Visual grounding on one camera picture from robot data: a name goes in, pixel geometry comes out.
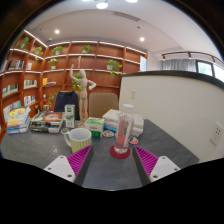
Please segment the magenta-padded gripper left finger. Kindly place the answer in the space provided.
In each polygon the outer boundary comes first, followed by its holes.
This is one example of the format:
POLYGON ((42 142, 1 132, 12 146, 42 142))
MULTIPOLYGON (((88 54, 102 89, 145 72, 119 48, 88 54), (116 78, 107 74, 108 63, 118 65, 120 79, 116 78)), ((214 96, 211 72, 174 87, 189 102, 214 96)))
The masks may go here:
POLYGON ((58 156, 44 168, 56 176, 82 186, 85 180, 90 161, 93 156, 93 146, 87 146, 66 156, 58 156))

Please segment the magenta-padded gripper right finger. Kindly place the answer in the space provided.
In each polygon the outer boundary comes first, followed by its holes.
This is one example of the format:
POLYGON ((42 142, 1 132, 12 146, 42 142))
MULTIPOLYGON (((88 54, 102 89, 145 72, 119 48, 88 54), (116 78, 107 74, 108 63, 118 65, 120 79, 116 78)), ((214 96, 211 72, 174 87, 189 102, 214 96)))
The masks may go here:
POLYGON ((157 157, 137 145, 133 147, 133 157, 143 186, 180 170, 167 156, 157 157))

